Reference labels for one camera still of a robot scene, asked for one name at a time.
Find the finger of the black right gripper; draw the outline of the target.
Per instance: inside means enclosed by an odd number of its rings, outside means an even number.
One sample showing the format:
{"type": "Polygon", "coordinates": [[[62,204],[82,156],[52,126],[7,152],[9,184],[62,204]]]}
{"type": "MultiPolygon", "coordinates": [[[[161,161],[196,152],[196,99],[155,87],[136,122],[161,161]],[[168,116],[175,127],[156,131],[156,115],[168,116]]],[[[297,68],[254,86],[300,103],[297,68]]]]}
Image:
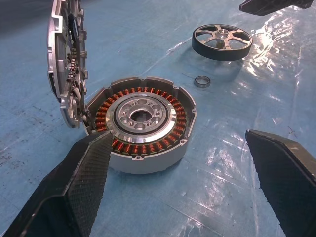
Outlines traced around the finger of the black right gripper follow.
{"type": "Polygon", "coordinates": [[[289,6],[301,9],[311,7],[314,0],[246,0],[239,5],[239,10],[256,16],[265,16],[289,6]]]}

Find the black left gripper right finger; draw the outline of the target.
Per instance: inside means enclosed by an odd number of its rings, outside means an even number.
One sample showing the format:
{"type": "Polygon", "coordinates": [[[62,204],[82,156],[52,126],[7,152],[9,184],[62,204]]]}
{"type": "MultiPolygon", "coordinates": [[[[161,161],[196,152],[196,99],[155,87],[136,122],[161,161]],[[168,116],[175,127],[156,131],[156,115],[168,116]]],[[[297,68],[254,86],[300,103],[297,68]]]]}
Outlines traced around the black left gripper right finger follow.
{"type": "Polygon", "coordinates": [[[316,158],[300,143],[247,130],[260,187],[286,237],[316,237],[316,158]]]}

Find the blue plastic-covered table cover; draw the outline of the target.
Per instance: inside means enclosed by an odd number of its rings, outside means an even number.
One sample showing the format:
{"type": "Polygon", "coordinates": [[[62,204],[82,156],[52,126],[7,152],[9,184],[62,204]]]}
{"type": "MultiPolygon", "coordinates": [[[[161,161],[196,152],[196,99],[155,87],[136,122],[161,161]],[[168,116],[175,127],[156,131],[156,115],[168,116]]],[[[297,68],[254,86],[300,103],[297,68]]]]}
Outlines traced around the blue plastic-covered table cover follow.
{"type": "MultiPolygon", "coordinates": [[[[81,0],[86,100],[111,82],[156,76],[184,87],[197,120],[184,157],[164,172],[110,169],[90,237],[285,237],[245,140],[248,129],[302,144],[316,158],[316,0],[263,17],[244,0],[81,0]],[[249,33],[249,54],[217,61],[193,31],[249,33]]],[[[0,234],[41,180],[85,136],[69,128],[47,77],[52,0],[0,0],[0,234]]]]}

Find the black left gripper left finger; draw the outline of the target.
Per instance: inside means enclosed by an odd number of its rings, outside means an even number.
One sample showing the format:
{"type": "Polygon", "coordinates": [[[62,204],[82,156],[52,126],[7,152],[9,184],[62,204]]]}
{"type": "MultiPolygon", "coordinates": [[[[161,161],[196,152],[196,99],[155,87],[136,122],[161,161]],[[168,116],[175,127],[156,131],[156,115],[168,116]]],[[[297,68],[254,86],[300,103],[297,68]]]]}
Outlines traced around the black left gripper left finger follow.
{"type": "Polygon", "coordinates": [[[74,143],[3,237],[89,237],[103,197],[112,143],[111,131],[74,143]]]}

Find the black spoked rotor wheel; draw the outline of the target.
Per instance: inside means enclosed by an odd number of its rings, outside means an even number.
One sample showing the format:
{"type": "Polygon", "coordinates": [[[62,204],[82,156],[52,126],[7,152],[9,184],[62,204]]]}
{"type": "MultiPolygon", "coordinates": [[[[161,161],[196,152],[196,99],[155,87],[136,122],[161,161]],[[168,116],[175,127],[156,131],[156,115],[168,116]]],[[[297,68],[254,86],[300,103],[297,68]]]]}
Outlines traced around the black spoked rotor wheel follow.
{"type": "Polygon", "coordinates": [[[192,33],[192,48],[203,57],[217,61],[237,61],[246,57],[253,40],[249,33],[235,26],[207,24],[192,33]]]}

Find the silver motor end cover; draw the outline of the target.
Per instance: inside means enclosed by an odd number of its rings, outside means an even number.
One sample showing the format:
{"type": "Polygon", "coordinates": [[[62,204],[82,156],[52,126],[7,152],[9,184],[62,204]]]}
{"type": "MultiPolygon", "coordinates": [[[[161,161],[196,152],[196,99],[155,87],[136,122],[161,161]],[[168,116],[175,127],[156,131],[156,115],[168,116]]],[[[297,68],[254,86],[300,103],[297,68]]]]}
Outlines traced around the silver motor end cover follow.
{"type": "Polygon", "coordinates": [[[47,31],[48,79],[66,125],[78,128],[87,117],[87,51],[80,0],[53,0],[47,31]]]}

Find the grey motor housing copper coils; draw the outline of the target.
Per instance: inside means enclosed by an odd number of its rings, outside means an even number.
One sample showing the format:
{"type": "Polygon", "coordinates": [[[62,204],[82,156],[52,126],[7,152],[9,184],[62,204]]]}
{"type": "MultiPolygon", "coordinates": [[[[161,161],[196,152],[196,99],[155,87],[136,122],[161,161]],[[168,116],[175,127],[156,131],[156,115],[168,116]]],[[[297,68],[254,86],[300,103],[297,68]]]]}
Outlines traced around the grey motor housing copper coils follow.
{"type": "Polygon", "coordinates": [[[130,174],[164,171],[186,153],[197,117],[183,87],[159,77],[129,77],[101,88],[86,105],[87,134],[111,131],[110,167],[130,174]]]}

